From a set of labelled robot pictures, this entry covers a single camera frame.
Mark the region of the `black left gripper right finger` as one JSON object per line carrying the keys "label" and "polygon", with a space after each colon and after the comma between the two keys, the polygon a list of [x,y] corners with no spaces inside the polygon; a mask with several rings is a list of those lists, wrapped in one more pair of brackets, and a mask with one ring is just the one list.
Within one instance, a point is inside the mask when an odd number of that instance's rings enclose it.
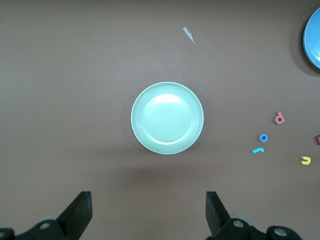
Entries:
{"label": "black left gripper right finger", "polygon": [[300,240],[292,229],[270,226],[266,232],[257,230],[245,220],[230,217],[215,191],[206,193],[206,221],[211,232],[209,240]]}

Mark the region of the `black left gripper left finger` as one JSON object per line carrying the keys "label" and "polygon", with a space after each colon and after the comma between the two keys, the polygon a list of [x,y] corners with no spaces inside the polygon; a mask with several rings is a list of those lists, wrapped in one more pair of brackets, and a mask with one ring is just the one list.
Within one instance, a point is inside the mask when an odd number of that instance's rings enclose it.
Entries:
{"label": "black left gripper left finger", "polygon": [[38,222],[31,229],[16,235],[12,228],[1,228],[2,240],[78,240],[93,216],[92,194],[82,191],[56,218]]}

